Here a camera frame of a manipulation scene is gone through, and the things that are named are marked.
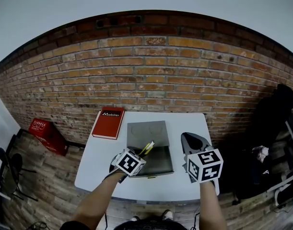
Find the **black cable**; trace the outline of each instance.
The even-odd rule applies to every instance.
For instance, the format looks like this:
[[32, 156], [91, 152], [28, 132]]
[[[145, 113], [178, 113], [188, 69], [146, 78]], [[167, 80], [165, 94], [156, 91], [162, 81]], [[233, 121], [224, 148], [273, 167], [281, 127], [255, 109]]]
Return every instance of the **black cable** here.
[[26, 228], [26, 230], [34, 230], [34, 229], [48, 229], [48, 230], [50, 230], [48, 225], [42, 221], [37, 221], [37, 222], [33, 223], [30, 227]]
[[196, 217], [199, 215], [199, 213], [197, 213], [195, 216], [194, 216], [194, 226], [190, 229], [190, 230], [196, 230]]
[[276, 209], [273, 209], [272, 211], [275, 212], [275, 213], [280, 213], [282, 211], [285, 212], [285, 213], [289, 213], [293, 209], [293, 206], [292, 206], [292, 208], [289, 211], [284, 210], [284, 209], [283, 210], [280, 210], [280, 211], [275, 211]]

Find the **sneaker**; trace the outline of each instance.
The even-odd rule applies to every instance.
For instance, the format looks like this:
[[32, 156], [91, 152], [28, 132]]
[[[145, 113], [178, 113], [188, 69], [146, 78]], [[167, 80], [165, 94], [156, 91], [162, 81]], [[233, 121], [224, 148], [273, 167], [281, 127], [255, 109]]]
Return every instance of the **sneaker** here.
[[163, 214], [162, 214], [162, 220], [173, 220], [174, 219], [174, 214], [171, 210], [167, 209]]
[[131, 220], [131, 221], [137, 221], [137, 220], [140, 220], [140, 218], [137, 217], [137, 216], [134, 216], [134, 217], [132, 217], [130, 220]]

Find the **red plastic crate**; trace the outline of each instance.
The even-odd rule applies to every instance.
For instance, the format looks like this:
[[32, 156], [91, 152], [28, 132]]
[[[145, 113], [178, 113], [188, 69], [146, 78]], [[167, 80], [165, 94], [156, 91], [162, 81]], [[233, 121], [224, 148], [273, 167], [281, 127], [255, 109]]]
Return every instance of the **red plastic crate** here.
[[68, 150], [67, 142], [52, 122], [35, 118], [29, 127], [29, 132], [49, 151], [65, 156]]

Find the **red book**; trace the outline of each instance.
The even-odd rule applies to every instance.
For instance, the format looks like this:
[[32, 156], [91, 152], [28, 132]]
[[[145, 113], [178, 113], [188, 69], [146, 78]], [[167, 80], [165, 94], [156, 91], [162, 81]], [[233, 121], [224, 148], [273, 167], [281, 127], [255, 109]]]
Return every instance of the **red book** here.
[[92, 135], [116, 140], [124, 116], [124, 108], [105, 106], [96, 118]]

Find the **forearm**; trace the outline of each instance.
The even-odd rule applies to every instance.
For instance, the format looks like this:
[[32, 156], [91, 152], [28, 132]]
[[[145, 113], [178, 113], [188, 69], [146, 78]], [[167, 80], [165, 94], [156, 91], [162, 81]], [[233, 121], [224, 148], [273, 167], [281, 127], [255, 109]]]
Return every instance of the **forearm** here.
[[223, 217], [218, 197], [212, 182], [200, 184], [200, 230], [225, 230], [226, 221]]
[[72, 220], [82, 222], [91, 230], [95, 230], [103, 217], [113, 191], [124, 173], [116, 173], [106, 178], [78, 206]]

